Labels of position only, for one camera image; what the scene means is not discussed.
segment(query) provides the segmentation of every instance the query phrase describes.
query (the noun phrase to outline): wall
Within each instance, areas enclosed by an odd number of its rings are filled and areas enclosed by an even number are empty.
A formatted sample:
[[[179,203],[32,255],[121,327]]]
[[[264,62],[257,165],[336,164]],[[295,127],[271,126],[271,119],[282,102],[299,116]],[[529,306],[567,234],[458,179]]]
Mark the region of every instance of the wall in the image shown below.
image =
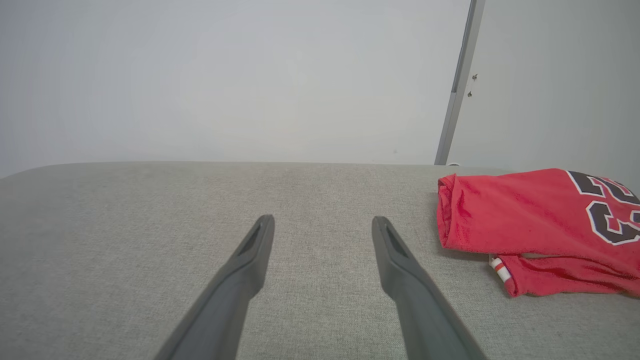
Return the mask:
[[[449,162],[640,192],[640,2],[486,0]]]
[[[431,163],[468,0],[0,4],[0,177],[128,160]]]

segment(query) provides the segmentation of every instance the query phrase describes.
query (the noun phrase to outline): jersey number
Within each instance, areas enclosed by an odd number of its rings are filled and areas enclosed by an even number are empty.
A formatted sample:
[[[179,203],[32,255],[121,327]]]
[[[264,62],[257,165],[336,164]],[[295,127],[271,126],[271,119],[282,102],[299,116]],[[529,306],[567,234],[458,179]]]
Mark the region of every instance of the jersey number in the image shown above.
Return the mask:
[[[640,206],[640,200],[637,196],[616,181],[575,171],[567,171],[567,173],[580,194],[606,198],[605,190],[601,185],[604,184],[618,202]],[[606,202],[594,200],[587,206],[587,214],[593,232],[611,245],[622,245],[640,240],[640,227],[638,226],[640,224],[640,209],[632,210],[628,221],[626,221],[626,219],[614,217]],[[618,228],[611,228],[610,221],[617,222]]]

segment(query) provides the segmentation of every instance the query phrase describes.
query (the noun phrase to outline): gray fabric surface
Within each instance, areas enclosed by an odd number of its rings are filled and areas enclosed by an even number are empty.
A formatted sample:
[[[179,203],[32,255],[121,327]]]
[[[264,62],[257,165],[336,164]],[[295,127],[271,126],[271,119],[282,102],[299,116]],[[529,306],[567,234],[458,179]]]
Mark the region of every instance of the gray fabric surface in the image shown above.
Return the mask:
[[[275,239],[238,359],[401,359],[371,219],[388,217],[490,359],[632,359],[640,302],[507,296],[443,250],[436,181],[497,170],[92,163],[0,179],[0,358],[150,359],[256,218]]]

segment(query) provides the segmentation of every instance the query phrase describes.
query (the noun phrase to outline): folded red shirt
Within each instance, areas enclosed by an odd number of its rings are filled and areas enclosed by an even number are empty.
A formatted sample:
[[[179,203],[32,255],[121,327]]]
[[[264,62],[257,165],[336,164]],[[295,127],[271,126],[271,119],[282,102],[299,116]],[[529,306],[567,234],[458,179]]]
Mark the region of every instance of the folded red shirt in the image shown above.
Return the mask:
[[[492,254],[511,296],[640,297],[640,200],[622,184],[552,168],[438,186],[442,246]]]

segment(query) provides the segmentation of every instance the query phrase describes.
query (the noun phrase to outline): red and white striped trim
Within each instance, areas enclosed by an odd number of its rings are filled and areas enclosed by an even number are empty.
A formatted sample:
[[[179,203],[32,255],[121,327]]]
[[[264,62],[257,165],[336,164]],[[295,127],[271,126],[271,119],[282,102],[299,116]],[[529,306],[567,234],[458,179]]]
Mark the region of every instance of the red and white striped trim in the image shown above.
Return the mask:
[[[507,282],[507,280],[511,278],[511,273],[509,272],[507,267],[504,266],[500,258],[491,258],[489,260],[489,265],[491,265],[491,267],[498,273],[498,276],[500,277],[500,279],[502,279],[502,282]]]

